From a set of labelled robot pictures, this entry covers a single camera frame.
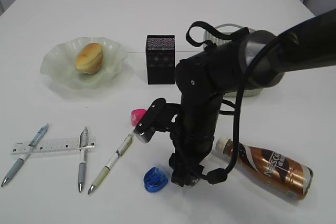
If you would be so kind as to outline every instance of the ballpoint pen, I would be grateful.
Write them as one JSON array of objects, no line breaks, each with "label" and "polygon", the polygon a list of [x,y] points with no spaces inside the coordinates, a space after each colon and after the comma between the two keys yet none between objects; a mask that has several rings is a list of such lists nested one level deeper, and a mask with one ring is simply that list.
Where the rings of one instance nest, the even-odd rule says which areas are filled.
[{"label": "ballpoint pen", "polygon": [[[89,131],[85,127],[83,132],[80,134],[80,145],[79,147],[85,147],[89,144]],[[80,163],[78,169],[78,190],[82,192],[84,183],[85,183],[85,173],[86,173],[86,159],[88,155],[88,150],[79,150],[80,151]]]},{"label": "ballpoint pen", "polygon": [[21,157],[19,157],[17,159],[17,161],[14,163],[14,165],[11,167],[11,169],[7,173],[6,177],[4,178],[4,180],[1,183],[2,187],[5,186],[5,185],[7,185],[8,182],[13,179],[13,177],[15,176],[15,174],[17,173],[17,171],[20,170],[20,168],[23,165],[23,163],[25,162],[25,160],[30,156],[32,150],[35,148],[35,146],[37,145],[38,141],[40,141],[41,138],[46,134],[48,128],[49,128],[49,124],[46,124],[46,126],[43,126],[37,132],[37,134],[35,135],[35,137],[33,138],[33,140],[28,145],[29,146],[28,152],[25,153],[25,154],[22,154]]},{"label": "ballpoint pen", "polygon": [[104,166],[104,168],[101,170],[100,174],[97,176],[97,178],[93,181],[92,185],[89,188],[88,194],[92,193],[97,187],[100,185],[100,183],[104,180],[106,175],[108,175],[109,171],[112,169],[112,167],[115,165],[117,160],[124,155],[128,147],[133,143],[133,133],[129,134],[125,140],[122,142],[122,144],[119,146],[119,148],[115,151],[115,153],[112,155],[110,160],[107,162],[107,164]]}]

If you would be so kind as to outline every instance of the plastic bottle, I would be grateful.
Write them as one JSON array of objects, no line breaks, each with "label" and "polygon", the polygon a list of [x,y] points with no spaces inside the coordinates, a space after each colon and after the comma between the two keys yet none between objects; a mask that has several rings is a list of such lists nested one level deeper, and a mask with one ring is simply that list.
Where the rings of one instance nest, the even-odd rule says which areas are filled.
[{"label": "plastic bottle", "polygon": [[[216,150],[223,156],[232,155],[233,142],[221,136]],[[257,179],[293,199],[304,199],[311,184],[313,172],[305,165],[274,151],[239,143],[238,159]]]}]

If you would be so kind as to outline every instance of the pen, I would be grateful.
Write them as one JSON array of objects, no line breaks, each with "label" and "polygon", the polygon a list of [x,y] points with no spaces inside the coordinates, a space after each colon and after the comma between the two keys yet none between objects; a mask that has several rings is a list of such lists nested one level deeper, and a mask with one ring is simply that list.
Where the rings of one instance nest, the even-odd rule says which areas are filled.
[{"label": "pen", "polygon": [[112,167],[115,165],[117,160],[124,155],[128,147],[133,143],[133,133],[129,134],[125,140],[122,142],[122,144],[119,146],[119,148],[115,151],[115,153],[112,155],[110,160],[107,162],[106,166],[101,170],[100,174],[97,176],[97,178],[93,181],[92,185],[90,186],[90,189],[88,191],[88,194],[92,193],[94,190],[97,189],[97,187],[100,185],[100,183],[104,180],[106,175],[110,172]]},{"label": "pen", "polygon": [[37,134],[35,135],[35,137],[33,138],[33,140],[28,145],[29,146],[28,152],[25,153],[25,154],[22,154],[22,156],[17,159],[17,161],[14,163],[14,165],[11,167],[11,169],[7,173],[6,177],[2,181],[1,187],[7,185],[8,182],[13,179],[13,177],[15,176],[15,174],[17,173],[17,171],[20,170],[20,168],[23,165],[23,163],[25,162],[25,160],[30,156],[32,150],[35,148],[35,146],[37,145],[38,141],[40,141],[41,138],[46,134],[48,128],[49,128],[49,124],[46,124],[46,126],[43,126],[37,132]]},{"label": "pen", "polygon": [[[89,144],[89,131],[88,128],[84,128],[82,133],[80,134],[80,144],[79,147],[85,147]],[[88,150],[79,150],[80,151],[80,162],[78,169],[78,190],[82,192],[84,183],[85,183],[85,173],[86,173],[86,159],[88,155]]]}]

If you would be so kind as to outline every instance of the bread roll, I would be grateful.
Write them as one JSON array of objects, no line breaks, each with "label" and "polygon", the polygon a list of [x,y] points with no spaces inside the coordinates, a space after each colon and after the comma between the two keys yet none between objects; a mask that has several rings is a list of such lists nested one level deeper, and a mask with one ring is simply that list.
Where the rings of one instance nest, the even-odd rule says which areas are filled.
[{"label": "bread roll", "polygon": [[96,73],[103,61],[103,48],[99,43],[86,45],[76,58],[76,70],[81,73]]}]

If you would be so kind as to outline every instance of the pink eraser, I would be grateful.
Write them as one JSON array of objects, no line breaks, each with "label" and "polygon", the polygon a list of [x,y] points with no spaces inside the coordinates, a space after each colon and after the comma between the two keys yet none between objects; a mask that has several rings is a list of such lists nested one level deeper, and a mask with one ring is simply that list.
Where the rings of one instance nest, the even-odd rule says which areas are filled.
[{"label": "pink eraser", "polygon": [[143,115],[145,115],[146,111],[147,110],[144,110],[144,109],[137,109],[137,110],[132,111],[131,113],[132,126],[136,126],[138,124],[138,122],[143,117]]}]

